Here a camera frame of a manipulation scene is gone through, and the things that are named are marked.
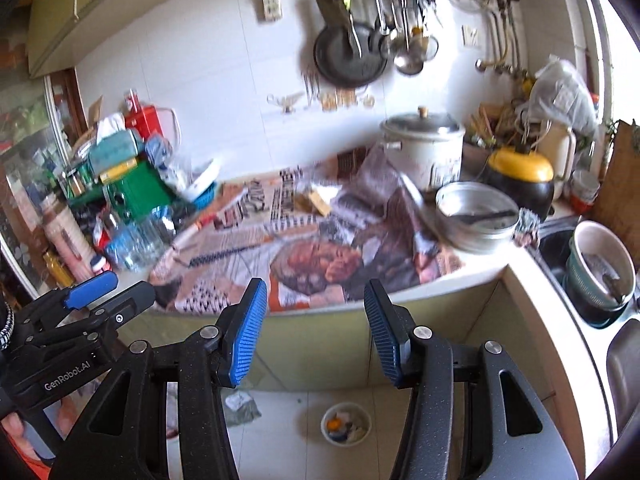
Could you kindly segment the operator hand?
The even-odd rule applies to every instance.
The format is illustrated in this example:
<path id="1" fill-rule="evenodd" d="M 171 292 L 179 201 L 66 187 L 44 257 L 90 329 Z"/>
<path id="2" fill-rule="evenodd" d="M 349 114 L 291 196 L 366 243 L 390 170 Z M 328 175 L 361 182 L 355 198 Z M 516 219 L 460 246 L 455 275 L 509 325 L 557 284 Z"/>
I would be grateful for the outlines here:
<path id="1" fill-rule="evenodd" d="M 76 422 L 78 411 L 71 400 L 63 399 L 58 410 L 58 428 L 63 437 L 66 437 Z M 24 437 L 25 425 L 16 413 L 9 414 L 1 421 L 3 430 L 9 437 L 14 450 L 21 457 L 27 467 L 39 478 L 47 480 L 50 467 L 46 466 L 37 456 L 34 447 Z"/>

